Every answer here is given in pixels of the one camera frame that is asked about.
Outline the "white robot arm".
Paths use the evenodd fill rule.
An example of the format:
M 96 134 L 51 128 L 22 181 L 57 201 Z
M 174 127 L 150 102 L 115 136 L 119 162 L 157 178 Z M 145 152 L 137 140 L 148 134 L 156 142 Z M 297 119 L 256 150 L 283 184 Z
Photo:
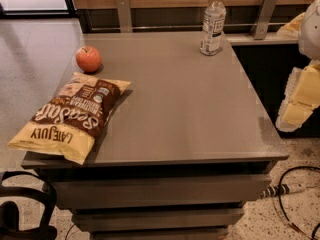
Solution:
M 310 59 L 304 69 L 292 69 L 278 110 L 276 128 L 293 132 L 320 106 L 320 0 L 282 26 L 277 34 L 297 38 L 299 52 Z

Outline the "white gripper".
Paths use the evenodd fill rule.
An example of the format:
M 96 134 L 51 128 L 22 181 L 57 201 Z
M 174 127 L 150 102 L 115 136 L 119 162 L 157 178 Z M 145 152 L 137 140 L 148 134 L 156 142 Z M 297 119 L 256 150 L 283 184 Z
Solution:
M 312 60 L 304 69 L 294 67 L 289 74 L 278 110 L 276 128 L 293 132 L 320 106 L 320 63 Z

